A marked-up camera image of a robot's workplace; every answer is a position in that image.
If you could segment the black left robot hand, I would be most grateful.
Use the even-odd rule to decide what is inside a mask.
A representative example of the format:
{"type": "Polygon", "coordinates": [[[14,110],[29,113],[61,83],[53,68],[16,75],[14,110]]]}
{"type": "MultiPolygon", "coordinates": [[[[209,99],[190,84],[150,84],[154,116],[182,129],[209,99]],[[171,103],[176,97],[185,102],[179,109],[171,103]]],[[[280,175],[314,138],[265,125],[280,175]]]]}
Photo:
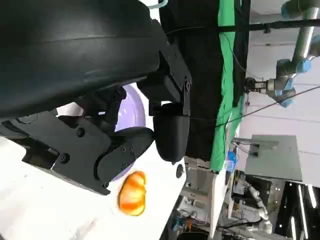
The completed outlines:
{"type": "Polygon", "coordinates": [[[0,133],[23,161],[92,192],[155,144],[179,162],[192,77],[138,0],[3,0],[0,133]]]}

